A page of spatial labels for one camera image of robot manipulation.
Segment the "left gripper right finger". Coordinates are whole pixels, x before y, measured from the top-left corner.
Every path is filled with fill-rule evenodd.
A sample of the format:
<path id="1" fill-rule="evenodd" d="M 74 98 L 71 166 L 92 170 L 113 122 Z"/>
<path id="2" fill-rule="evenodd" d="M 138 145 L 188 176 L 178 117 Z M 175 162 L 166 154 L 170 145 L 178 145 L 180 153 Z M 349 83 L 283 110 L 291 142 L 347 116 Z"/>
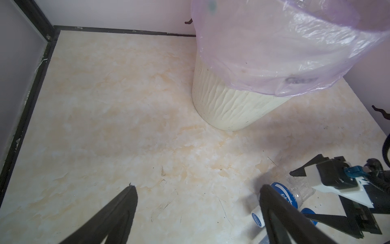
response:
<path id="1" fill-rule="evenodd" d="M 270 185 L 260 190 L 260 207 L 271 244 L 334 244 Z"/>

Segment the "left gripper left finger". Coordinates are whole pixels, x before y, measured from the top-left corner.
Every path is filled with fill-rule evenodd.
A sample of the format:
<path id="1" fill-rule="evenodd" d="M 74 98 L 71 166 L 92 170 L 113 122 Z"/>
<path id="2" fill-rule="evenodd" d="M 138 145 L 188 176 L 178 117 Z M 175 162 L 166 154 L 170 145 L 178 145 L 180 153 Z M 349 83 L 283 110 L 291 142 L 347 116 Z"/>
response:
<path id="1" fill-rule="evenodd" d="M 135 186 L 129 185 L 62 244 L 126 244 L 138 204 Z"/>

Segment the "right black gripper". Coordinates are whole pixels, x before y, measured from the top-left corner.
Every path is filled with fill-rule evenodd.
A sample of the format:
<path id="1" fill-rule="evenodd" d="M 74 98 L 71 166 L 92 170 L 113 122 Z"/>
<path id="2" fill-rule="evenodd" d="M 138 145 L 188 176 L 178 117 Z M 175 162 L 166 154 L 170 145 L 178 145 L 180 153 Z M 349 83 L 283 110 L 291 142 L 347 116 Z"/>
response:
<path id="1" fill-rule="evenodd" d="M 320 175 L 324 177 L 339 176 L 343 175 L 344 168 L 346 167 L 346 160 L 344 156 L 331 159 L 329 157 L 324 157 L 322 154 L 318 154 L 303 166 L 291 171 L 289 175 L 293 177 L 307 177 L 308 173 L 306 172 L 306 169 L 313 165 L 317 168 Z M 306 214 L 305 217 L 325 224 L 356 239 L 363 239 L 364 232 L 382 234 L 374 215 L 390 214 L 390 195 L 372 185 L 365 186 L 365 189 L 368 190 L 368 196 L 371 201 L 373 201 L 372 207 L 364 206 L 340 196 L 339 198 L 346 216 Z"/>

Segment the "blue cap clear bottle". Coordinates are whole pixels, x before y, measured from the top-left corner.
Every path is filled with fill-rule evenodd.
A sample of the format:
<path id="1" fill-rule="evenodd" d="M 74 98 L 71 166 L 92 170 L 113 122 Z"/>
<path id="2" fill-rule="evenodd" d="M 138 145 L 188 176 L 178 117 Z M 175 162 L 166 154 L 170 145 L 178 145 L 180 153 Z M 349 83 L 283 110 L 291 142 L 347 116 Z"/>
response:
<path id="1" fill-rule="evenodd" d="M 303 209 L 301 209 L 301 213 L 302 213 L 303 215 L 306 215 L 306 214 L 313 215 L 313 214 L 315 214 L 315 212 L 314 212 L 313 210 L 309 209 L 309 208 L 303 208 Z M 317 225 L 317 222 L 316 222 L 316 221 L 314 221 L 314 220 L 310 220 L 310 221 L 312 222 L 312 224 L 313 224 L 314 226 Z"/>

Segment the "blue label bottle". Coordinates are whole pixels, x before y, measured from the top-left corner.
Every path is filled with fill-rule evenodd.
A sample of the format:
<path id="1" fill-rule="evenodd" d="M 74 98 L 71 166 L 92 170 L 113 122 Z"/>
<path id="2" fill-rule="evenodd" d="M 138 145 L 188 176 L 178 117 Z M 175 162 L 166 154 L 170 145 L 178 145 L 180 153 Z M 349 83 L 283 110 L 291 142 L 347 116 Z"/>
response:
<path id="1" fill-rule="evenodd" d="M 289 175 L 282 180 L 272 182 L 270 186 L 296 209 L 299 209 L 315 193 L 315 189 L 309 186 L 305 177 L 293 177 Z M 265 220 L 260 204 L 252 210 L 251 216 L 258 227 L 265 227 Z"/>

